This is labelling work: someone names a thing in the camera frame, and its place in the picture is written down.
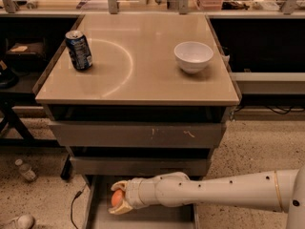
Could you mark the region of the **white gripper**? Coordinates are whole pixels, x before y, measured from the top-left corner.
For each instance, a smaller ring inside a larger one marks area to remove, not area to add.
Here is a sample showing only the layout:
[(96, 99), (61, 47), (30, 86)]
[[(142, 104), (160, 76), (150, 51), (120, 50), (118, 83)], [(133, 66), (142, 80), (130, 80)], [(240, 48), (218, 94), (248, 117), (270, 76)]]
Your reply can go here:
[(143, 178), (134, 178), (131, 180), (120, 180), (115, 182), (111, 190), (125, 191), (125, 200), (109, 209), (109, 213), (113, 215), (123, 215), (129, 213), (132, 209), (142, 209), (148, 207), (140, 198), (140, 188), (142, 186)]

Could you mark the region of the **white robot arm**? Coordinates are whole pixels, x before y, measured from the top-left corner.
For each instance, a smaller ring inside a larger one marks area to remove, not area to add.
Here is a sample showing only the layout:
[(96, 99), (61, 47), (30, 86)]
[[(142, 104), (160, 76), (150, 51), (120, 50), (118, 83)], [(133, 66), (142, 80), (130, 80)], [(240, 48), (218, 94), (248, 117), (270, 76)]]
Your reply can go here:
[(279, 170), (192, 180), (181, 172), (115, 182), (109, 212), (122, 215), (152, 205), (180, 207), (202, 202), (284, 212), (286, 229), (305, 229), (305, 173)]

